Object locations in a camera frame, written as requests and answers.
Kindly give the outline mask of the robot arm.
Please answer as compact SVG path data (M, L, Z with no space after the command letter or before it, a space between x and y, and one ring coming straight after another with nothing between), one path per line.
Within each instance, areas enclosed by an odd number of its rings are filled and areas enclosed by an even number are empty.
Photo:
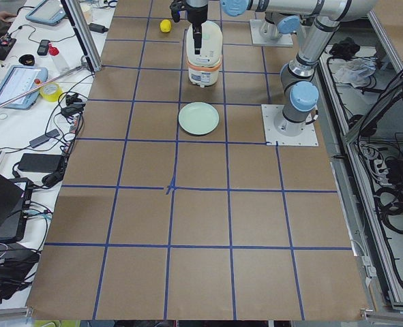
M263 20L250 20L253 45L292 46L291 33L299 28L299 17L266 12ZM186 54L196 61L207 63L222 55L223 35L218 24L207 20L201 26L188 28Z
M339 24L365 16L376 5L375 1L222 1L222 10L229 16L239 16L252 10L309 16L314 19L296 57L290 61L281 80L287 91L300 81L311 81L323 50Z

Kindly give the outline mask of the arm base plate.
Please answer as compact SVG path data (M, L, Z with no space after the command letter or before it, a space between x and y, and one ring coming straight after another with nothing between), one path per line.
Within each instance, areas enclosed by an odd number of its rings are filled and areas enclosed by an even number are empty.
M261 106L265 143L269 146L318 146L314 124L309 113L301 123L292 123L283 116L283 105Z
M255 46L293 47L291 34L281 34L274 24L266 20L251 19L250 32Z

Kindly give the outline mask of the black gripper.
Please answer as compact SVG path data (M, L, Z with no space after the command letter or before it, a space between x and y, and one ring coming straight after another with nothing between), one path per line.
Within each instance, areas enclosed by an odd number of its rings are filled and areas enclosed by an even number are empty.
M202 48L202 24L207 21L208 0L187 0L188 20L194 30L194 54L199 55Z

